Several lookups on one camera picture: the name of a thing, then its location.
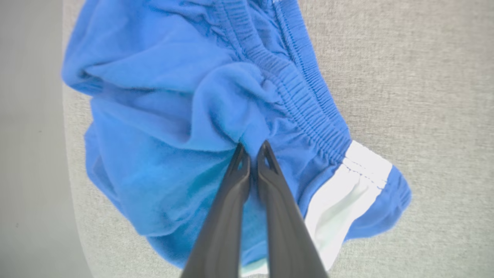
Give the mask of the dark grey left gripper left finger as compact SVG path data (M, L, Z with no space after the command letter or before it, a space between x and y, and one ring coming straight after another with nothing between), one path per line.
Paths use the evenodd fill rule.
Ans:
M238 144L203 223L182 278L238 278L243 207L249 197L250 156Z

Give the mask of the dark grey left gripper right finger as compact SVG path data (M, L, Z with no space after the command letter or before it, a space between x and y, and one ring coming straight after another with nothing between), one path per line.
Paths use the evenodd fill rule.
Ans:
M326 278L326 270L268 141L258 151L257 184L267 213L269 276Z

